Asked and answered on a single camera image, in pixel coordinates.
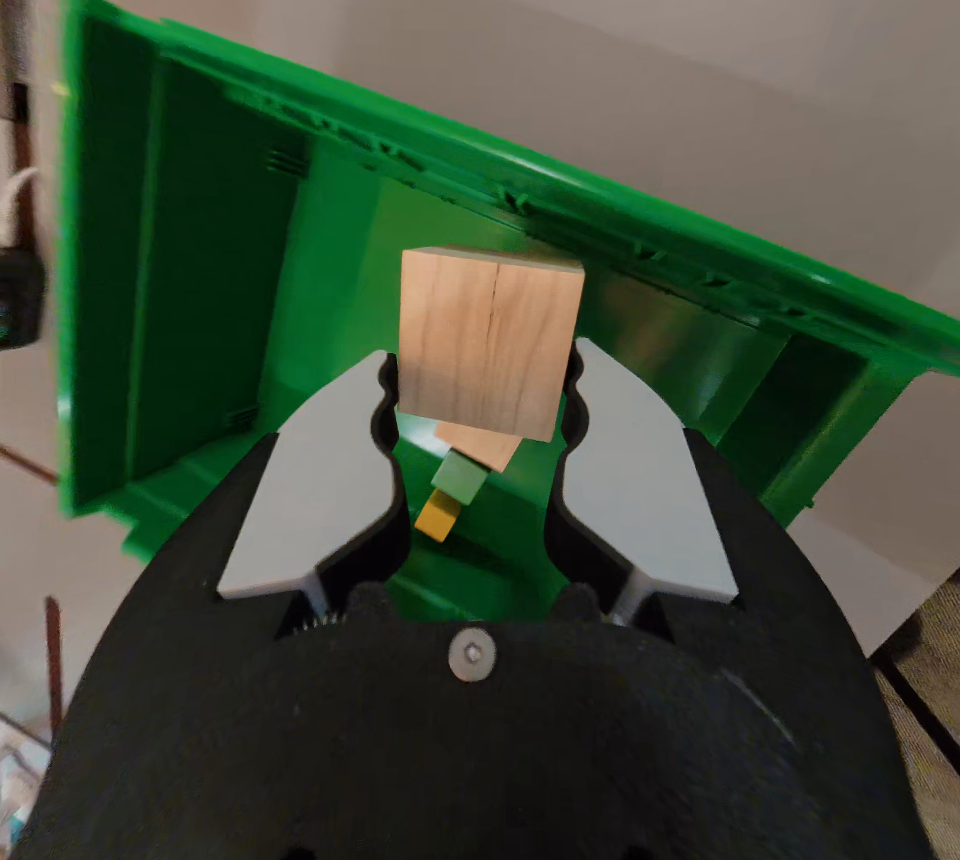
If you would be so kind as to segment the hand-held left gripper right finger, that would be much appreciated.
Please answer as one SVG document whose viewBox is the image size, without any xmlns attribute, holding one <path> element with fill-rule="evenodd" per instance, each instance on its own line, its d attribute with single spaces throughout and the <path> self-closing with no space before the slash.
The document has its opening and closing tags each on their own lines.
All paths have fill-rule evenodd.
<svg viewBox="0 0 960 860">
<path fill-rule="evenodd" d="M 720 604 L 738 584 L 684 424 L 592 340 L 573 342 L 544 548 L 602 614 L 630 626 L 655 594 Z"/>
</svg>

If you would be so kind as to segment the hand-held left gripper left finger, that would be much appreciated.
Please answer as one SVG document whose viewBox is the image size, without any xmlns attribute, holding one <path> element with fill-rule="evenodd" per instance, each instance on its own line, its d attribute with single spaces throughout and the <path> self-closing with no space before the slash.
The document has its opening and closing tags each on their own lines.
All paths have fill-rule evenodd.
<svg viewBox="0 0 960 860">
<path fill-rule="evenodd" d="M 404 565 L 398 365 L 373 351 L 282 424 L 221 575 L 223 599 L 300 593 L 315 615 L 345 616 L 357 587 Z"/>
</svg>

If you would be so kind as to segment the small yellow cube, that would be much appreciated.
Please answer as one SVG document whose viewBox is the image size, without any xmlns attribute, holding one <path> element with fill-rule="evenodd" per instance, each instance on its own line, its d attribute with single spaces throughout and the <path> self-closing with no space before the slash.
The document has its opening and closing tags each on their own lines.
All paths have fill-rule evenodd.
<svg viewBox="0 0 960 860">
<path fill-rule="evenodd" d="M 414 530 L 434 542 L 444 543 L 462 511 L 461 502 L 436 488 L 414 521 Z"/>
</svg>

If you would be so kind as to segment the small green cube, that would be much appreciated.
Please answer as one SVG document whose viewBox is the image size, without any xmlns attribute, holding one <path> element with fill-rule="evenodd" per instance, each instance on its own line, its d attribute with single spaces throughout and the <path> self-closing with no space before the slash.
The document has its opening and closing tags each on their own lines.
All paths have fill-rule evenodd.
<svg viewBox="0 0 960 860">
<path fill-rule="evenodd" d="M 468 506 L 474 502 L 490 473 L 483 464 L 451 448 L 441 461 L 431 485 L 462 506 Z"/>
</svg>

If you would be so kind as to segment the medium wooden cube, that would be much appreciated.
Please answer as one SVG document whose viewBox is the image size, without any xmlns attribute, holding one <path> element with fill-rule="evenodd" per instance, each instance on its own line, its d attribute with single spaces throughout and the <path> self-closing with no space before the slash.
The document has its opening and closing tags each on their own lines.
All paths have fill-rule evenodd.
<svg viewBox="0 0 960 860">
<path fill-rule="evenodd" d="M 451 449 L 496 472 L 506 470 L 522 443 L 522 437 L 517 435 L 454 422 L 438 422 L 435 434 Z"/>
</svg>

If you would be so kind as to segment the large wooden cube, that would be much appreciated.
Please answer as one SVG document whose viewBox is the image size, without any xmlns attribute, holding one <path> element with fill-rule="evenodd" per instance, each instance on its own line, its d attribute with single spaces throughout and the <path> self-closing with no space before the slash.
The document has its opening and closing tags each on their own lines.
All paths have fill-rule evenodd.
<svg viewBox="0 0 960 860">
<path fill-rule="evenodd" d="M 551 254 L 407 249 L 398 407 L 538 442 L 554 433 L 586 278 Z"/>
</svg>

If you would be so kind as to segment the green plastic bin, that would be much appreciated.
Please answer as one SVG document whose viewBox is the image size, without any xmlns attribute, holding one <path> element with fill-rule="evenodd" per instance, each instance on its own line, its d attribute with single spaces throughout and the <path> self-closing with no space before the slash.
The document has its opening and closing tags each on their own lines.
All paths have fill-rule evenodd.
<svg viewBox="0 0 960 860">
<path fill-rule="evenodd" d="M 60 497 L 149 562 L 263 434 L 398 347 L 402 251 L 554 248 L 578 333 L 788 526 L 958 320 L 689 209 L 106 0 L 61 0 Z"/>
</svg>

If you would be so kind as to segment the grey desk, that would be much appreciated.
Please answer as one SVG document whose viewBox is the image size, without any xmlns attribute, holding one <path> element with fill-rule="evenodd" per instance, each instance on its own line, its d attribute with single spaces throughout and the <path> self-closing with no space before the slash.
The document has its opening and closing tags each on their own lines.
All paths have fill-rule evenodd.
<svg viewBox="0 0 960 860">
<path fill-rule="evenodd" d="M 57 0 L 32 0 L 55 229 Z M 110 0 L 469 123 L 958 316 L 958 0 Z"/>
</svg>

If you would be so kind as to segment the small black device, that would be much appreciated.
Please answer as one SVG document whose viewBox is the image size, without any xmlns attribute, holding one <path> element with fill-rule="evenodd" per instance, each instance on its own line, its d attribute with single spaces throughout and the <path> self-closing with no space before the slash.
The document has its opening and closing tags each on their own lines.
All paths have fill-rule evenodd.
<svg viewBox="0 0 960 860">
<path fill-rule="evenodd" d="M 1 249 L 1 350 L 33 344 L 41 334 L 46 293 L 42 258 L 14 247 Z"/>
</svg>

